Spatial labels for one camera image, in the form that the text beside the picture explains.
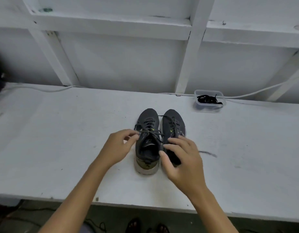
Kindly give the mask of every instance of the plastic container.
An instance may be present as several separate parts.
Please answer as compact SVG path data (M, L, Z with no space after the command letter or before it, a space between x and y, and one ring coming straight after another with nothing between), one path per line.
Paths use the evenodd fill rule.
M194 107L195 109L200 110L202 112L218 113L226 105L225 97L223 96L223 93L219 91L196 90L194 91L194 95L195 95ZM208 95L213 97L215 97L216 95L216 99L218 100L218 102L222 102L223 104L221 105L221 104L200 103L198 102L197 97L201 95Z

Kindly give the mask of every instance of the sneaker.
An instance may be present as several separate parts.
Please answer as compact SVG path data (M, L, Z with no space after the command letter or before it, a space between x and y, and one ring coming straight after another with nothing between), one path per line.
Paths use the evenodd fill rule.
M144 110L135 126L135 130L140 132L140 137L136 141L135 168L141 174L154 174L159 168L159 151L161 140L159 135L159 118L154 109Z
M170 144L168 138L178 137L179 135L185 136L185 124L181 115L175 110L168 110L160 123L160 130L163 133L163 144ZM164 152L169 156L173 166L181 164L180 159L171 150L164 149Z

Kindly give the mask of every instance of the right hand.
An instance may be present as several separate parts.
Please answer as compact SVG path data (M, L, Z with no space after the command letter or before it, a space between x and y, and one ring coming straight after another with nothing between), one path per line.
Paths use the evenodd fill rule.
M173 151L181 160L181 165L174 167L163 151L159 152L167 177L189 199L198 198L207 190L202 158L196 144L186 137L169 138L172 144L163 145Z

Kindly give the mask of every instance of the forearm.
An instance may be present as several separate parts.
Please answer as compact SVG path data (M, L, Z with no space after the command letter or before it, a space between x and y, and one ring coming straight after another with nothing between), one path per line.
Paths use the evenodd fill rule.
M214 195L206 189L202 194L190 198L208 233L238 233Z
M39 232L78 233L108 168L97 158Z

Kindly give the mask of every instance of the white table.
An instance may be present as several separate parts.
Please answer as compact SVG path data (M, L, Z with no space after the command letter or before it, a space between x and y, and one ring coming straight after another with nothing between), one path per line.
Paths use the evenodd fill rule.
M187 137L217 155L203 154L205 177L229 216L299 222L299 105L234 100L211 114L194 111L192 100L83 88L5 91L0 196L62 201L109 133L133 129L147 108L159 115L172 108L183 117ZM134 153L107 172L94 204L195 212L161 168L152 176L138 174Z

